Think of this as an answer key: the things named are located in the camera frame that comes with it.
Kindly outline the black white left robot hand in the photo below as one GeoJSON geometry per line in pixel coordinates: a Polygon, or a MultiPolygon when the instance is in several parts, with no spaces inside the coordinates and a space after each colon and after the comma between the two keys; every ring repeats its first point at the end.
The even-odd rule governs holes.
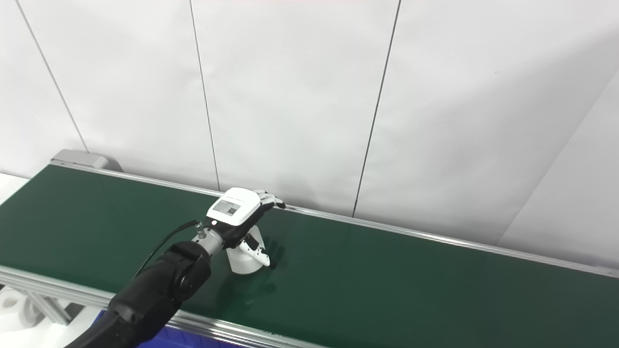
{"type": "Polygon", "coordinates": [[[283,200],[266,191],[230,188],[206,214],[206,236],[199,244],[210,256],[226,251],[237,275],[250,275],[261,267],[275,269],[277,263],[265,250],[257,223],[273,207],[285,209],[283,200]]]}

